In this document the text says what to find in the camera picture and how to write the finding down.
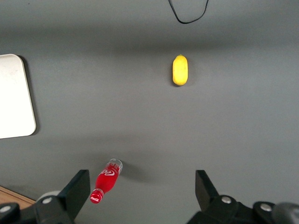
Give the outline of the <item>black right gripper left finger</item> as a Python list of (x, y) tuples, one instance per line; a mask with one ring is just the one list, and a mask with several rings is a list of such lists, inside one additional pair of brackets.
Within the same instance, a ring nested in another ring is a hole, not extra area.
[(89, 170), (80, 170), (58, 194), (46, 194), (35, 203), (38, 224), (73, 224), (90, 194)]

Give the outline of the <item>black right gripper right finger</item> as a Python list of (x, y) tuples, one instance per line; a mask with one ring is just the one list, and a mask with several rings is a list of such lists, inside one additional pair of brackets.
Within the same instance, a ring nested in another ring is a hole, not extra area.
[(254, 224), (252, 209), (234, 198), (220, 195), (204, 170), (195, 175), (195, 195), (200, 211), (189, 224)]

